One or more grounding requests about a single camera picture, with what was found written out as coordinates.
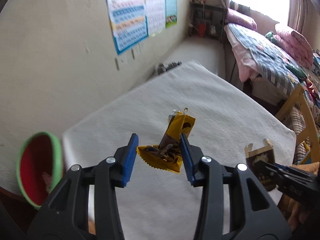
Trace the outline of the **dark bedside shelf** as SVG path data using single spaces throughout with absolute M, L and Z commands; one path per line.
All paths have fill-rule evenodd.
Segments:
M 223 42 L 227 9 L 217 5 L 190 2 L 190 15 L 188 23 L 189 36 L 198 36 L 197 25 L 206 24 L 206 35 L 204 38 L 211 38 Z

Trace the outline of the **small red bucket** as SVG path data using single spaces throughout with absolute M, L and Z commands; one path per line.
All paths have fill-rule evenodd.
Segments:
M 206 24 L 205 23 L 199 23 L 197 25 L 197 31 L 199 37 L 205 37 L 206 35 Z

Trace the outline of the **white grid wall poster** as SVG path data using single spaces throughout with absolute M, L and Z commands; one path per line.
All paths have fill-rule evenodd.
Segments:
M 145 0 L 148 35 L 153 37 L 165 28 L 165 0 Z

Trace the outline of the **folded pink blanket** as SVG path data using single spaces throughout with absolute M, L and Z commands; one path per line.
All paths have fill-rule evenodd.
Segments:
M 313 53 L 307 39 L 295 29 L 281 23 L 275 25 L 277 45 L 304 68 L 311 68 Z

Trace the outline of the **grey shoe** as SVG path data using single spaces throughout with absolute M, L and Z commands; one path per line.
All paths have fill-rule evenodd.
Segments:
M 167 71 L 166 67 L 164 64 L 160 63 L 157 67 L 157 74 L 161 75 Z
M 168 66 L 166 67 L 166 71 L 168 72 L 168 71 L 180 66 L 181 64 L 182 64 L 181 61 L 172 62 L 172 63 L 168 64 Z

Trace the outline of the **blue pinyin wall poster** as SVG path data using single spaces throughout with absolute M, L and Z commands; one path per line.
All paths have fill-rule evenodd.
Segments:
M 148 37 L 145 0 L 106 0 L 115 49 L 122 54 Z

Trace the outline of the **bed with plaid quilt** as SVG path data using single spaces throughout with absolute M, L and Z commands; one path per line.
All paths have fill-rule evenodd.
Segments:
M 225 25 L 224 31 L 235 58 L 239 82 L 249 95 L 279 106 L 301 85 L 313 118 L 319 124 L 319 92 L 305 68 L 256 31 L 235 23 Z

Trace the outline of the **red bin with green rim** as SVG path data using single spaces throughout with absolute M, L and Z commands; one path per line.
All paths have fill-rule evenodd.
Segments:
M 40 209 L 63 177 L 63 153 L 58 137 L 37 132 L 20 148 L 16 163 L 18 187 L 26 201 Z

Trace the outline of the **yellow chocolate wrapper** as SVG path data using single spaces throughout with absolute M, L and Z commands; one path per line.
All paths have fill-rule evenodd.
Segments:
M 168 117 L 169 124 L 158 145 L 138 146 L 137 154 L 151 167 L 180 173 L 182 155 L 180 135 L 188 136 L 196 119 L 188 115 L 188 108 L 183 111 L 174 109 Z

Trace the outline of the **green number wall poster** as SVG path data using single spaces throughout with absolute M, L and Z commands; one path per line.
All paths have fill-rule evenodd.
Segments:
M 177 0 L 165 0 L 165 27 L 168 29 L 177 23 Z

